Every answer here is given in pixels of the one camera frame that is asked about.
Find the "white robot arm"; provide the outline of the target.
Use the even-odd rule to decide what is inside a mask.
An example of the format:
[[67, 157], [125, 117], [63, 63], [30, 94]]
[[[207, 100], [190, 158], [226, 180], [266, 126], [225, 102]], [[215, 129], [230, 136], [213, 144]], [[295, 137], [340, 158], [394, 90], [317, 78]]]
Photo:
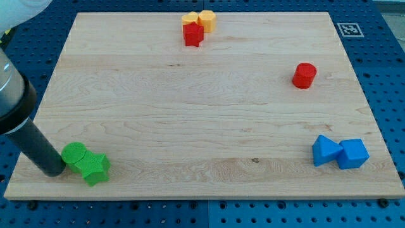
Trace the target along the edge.
[[[46, 9], [52, 0], [1, 0], [1, 34], [26, 22]], [[1, 134], [5, 134], [27, 118], [17, 111], [27, 83], [11, 60], [1, 51]]]

